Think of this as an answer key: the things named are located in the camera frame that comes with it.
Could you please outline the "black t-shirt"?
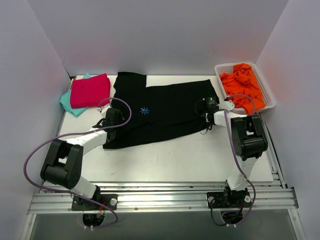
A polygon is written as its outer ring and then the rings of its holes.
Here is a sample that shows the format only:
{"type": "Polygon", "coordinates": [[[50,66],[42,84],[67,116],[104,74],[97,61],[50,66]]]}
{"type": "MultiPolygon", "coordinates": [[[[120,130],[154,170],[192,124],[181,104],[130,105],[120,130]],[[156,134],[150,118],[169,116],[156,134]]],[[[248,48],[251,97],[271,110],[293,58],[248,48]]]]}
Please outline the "black t-shirt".
{"type": "Polygon", "coordinates": [[[147,86],[147,76],[119,72],[111,106],[129,122],[117,128],[106,150],[157,143],[191,135],[207,128],[204,98],[217,94],[209,79],[147,86]]]}

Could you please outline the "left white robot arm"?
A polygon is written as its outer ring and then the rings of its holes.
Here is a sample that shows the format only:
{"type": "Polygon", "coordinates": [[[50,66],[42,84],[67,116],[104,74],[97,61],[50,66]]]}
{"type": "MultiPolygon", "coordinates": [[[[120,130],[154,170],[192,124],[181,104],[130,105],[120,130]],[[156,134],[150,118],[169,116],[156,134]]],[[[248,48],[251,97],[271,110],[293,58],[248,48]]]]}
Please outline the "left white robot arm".
{"type": "Polygon", "coordinates": [[[117,130],[113,126],[123,122],[119,109],[108,108],[103,118],[90,129],[90,134],[53,140],[40,171],[41,179],[83,196],[82,202],[88,209],[97,209],[103,202],[100,188],[82,176],[83,156],[114,140],[117,130]]]}

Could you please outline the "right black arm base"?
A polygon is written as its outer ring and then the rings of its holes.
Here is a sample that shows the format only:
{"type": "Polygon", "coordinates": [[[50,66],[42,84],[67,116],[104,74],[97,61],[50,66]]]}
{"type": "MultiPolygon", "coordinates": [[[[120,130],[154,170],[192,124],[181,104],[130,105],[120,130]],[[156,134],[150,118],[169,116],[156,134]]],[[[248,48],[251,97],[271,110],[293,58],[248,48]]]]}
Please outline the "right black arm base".
{"type": "Polygon", "coordinates": [[[244,209],[252,207],[252,198],[247,190],[208,192],[206,197],[211,219],[219,227],[235,227],[244,219],[244,209]],[[219,210],[221,222],[215,219],[214,210],[219,210]]]}

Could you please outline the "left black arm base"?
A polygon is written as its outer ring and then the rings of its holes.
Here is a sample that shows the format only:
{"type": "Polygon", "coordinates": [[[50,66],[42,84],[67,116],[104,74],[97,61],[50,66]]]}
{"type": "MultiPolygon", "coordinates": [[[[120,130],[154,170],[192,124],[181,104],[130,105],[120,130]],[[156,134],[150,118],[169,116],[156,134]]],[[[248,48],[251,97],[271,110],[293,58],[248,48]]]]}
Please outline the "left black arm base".
{"type": "Polygon", "coordinates": [[[72,199],[71,210],[82,212],[80,220],[86,227],[107,227],[114,225],[119,220],[115,212],[118,206],[117,194],[97,193],[91,200],[75,195],[72,199]]]}

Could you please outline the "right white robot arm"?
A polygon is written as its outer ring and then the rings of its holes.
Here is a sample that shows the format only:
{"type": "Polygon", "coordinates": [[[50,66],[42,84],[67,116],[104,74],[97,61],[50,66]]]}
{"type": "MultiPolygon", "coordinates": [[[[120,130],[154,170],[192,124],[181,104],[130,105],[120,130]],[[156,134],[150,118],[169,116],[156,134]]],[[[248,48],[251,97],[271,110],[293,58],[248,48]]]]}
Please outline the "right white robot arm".
{"type": "Polygon", "coordinates": [[[247,197],[253,167],[268,149],[262,121],[256,110],[254,100],[244,94],[229,95],[223,102],[219,102],[216,96],[205,97],[195,104],[195,113],[204,118],[207,130],[211,130],[213,126],[227,129],[235,168],[226,180],[222,200],[230,207],[247,197]],[[236,97],[244,97],[250,101],[253,107],[251,114],[232,112],[235,108],[233,99],[236,97]]]}

